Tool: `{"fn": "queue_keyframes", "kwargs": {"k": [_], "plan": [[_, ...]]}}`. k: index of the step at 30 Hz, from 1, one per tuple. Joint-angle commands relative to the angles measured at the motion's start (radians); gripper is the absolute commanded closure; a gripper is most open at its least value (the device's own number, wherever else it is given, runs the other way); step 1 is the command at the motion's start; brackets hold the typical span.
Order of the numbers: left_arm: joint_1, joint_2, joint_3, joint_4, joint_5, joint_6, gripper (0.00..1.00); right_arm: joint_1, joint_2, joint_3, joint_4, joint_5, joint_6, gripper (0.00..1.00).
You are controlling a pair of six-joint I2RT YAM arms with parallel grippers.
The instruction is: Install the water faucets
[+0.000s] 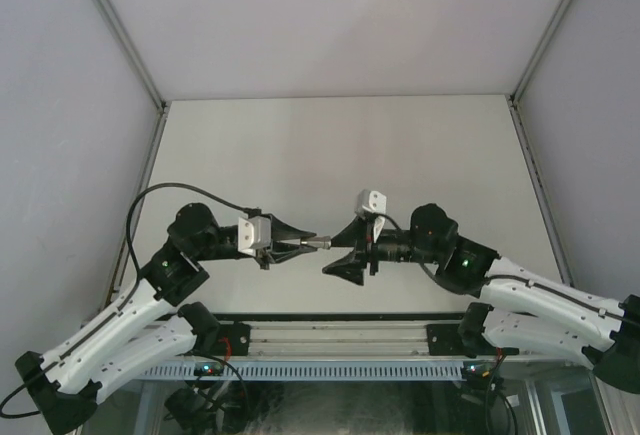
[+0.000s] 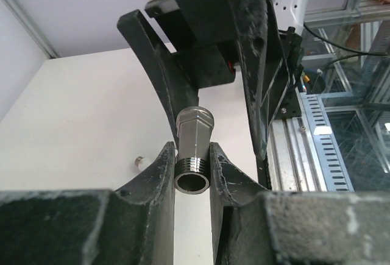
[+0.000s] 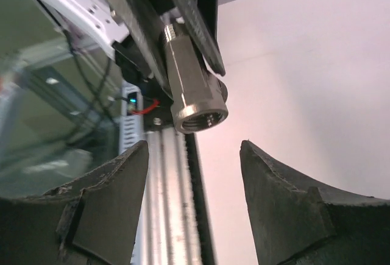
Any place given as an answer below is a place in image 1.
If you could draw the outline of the silver threaded pipe fitting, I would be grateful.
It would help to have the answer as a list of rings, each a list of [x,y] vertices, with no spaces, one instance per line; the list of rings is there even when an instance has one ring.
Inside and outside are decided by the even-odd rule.
[[[316,250],[330,250],[331,238],[328,236],[316,236],[300,240],[301,246],[312,247]]]

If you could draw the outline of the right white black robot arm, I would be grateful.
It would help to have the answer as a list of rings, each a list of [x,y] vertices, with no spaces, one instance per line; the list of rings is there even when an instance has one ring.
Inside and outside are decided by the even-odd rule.
[[[433,203],[416,208],[406,230],[376,226],[387,219],[357,215],[331,241],[349,253],[323,273],[363,285],[383,262],[415,264],[443,290],[472,297],[458,327],[470,356],[493,350],[562,358],[618,390],[638,393],[637,295],[617,300],[539,276],[460,235],[457,222]]]

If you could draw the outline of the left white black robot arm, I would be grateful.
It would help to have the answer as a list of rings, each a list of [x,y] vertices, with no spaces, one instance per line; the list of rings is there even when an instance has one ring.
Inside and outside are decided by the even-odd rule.
[[[56,348],[16,361],[50,431],[74,431],[113,392],[166,359],[221,347],[219,321],[202,303],[186,301],[209,277],[203,262],[253,258],[266,269],[309,252],[300,242],[310,236],[272,214],[221,227],[206,205],[184,206],[122,295]]]

